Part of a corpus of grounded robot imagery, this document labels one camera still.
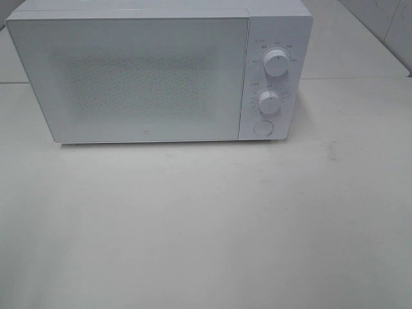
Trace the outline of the round white door button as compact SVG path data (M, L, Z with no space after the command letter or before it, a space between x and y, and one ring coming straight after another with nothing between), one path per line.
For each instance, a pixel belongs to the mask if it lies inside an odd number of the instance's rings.
M254 126L254 133L259 136L270 136L274 131L274 125L271 121L262 120Z

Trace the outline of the lower white timer knob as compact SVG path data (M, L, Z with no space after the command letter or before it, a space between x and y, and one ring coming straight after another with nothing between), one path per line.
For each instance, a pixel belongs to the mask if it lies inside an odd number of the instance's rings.
M262 92L257 98L257 106L259 111L265 115L276 114L282 105L280 94L276 91Z

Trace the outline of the upper white power knob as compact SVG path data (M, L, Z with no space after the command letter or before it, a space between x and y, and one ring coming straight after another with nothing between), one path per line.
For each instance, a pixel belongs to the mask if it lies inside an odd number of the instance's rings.
M281 46L267 50L263 56L265 73L271 77L280 77L289 69L290 54Z

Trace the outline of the white microwave oven body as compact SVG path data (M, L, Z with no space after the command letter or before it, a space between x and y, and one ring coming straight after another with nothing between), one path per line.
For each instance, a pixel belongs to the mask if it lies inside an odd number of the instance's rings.
M234 140L285 139L292 119L314 20L307 7L300 1L25 1L10 14L5 25L8 29L8 22L15 20L234 18L246 18L248 21L239 129L238 137ZM289 69L280 77L271 77L265 73L262 56L276 46L281 46L289 52ZM283 103L276 114L265 115L258 109L258 96L265 91L276 91L280 94ZM259 136L254 133L254 126L262 120L271 121L274 125L274 131L270 136Z

